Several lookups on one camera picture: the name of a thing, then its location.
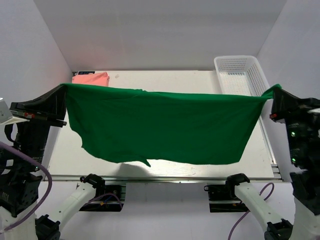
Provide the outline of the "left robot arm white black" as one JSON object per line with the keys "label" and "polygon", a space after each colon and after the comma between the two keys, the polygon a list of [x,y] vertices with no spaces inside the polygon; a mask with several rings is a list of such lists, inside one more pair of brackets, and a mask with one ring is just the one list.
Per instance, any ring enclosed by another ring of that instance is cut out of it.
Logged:
{"label": "left robot arm white black", "polygon": [[[0,145],[0,233],[6,240],[57,240],[66,223],[86,204],[105,196],[105,180],[90,174],[57,210],[35,212],[52,189],[53,180],[42,161],[51,127],[66,125],[67,87],[60,85],[33,100],[0,102],[0,123],[8,143]],[[47,178],[45,197],[39,186]]]}

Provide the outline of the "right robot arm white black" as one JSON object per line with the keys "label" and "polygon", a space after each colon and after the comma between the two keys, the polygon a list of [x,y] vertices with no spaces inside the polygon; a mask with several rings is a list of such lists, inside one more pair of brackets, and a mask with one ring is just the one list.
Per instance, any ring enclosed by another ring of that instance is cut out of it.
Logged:
{"label": "right robot arm white black", "polygon": [[320,101],[299,98],[279,86],[270,89],[273,97],[269,118],[283,123],[288,140],[290,162],[299,170],[291,172],[282,190],[280,205],[292,211],[293,222],[272,208],[266,198],[238,173],[227,177],[226,195],[247,208],[263,232],[264,240],[318,240],[320,238]]}

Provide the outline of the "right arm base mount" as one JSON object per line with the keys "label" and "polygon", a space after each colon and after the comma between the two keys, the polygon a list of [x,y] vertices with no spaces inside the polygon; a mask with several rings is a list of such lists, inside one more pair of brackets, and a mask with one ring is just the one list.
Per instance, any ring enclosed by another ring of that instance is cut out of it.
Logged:
{"label": "right arm base mount", "polygon": [[244,173],[237,173],[226,178],[225,184],[208,184],[203,190],[208,194],[211,213],[245,213],[246,205],[235,195],[235,187],[241,183],[250,183]]}

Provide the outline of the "green t shirt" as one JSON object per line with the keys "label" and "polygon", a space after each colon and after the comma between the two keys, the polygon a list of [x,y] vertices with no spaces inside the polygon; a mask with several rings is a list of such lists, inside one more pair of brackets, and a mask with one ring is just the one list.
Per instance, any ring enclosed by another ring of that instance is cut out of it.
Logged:
{"label": "green t shirt", "polygon": [[265,102],[261,96],[155,92],[66,84],[69,125],[90,155],[113,163],[240,161]]}

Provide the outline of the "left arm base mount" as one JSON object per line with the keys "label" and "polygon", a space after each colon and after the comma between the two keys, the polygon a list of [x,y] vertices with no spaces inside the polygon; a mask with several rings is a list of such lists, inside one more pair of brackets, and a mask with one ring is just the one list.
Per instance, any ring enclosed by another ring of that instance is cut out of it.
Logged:
{"label": "left arm base mount", "polygon": [[123,187],[118,184],[106,184],[96,175],[89,174],[79,178],[81,183],[89,183],[95,189],[95,196],[80,208],[80,212],[121,212],[124,206]]}

